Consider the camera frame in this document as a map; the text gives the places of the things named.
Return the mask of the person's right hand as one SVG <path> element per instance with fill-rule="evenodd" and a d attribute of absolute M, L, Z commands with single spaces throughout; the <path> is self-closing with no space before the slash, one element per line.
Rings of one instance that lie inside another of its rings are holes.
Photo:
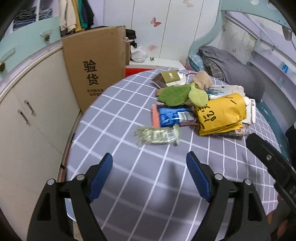
<path fill-rule="evenodd" d="M 280 194 L 277 200 L 277 208 L 266 216 L 271 240 L 295 240 L 295 213 Z"/>

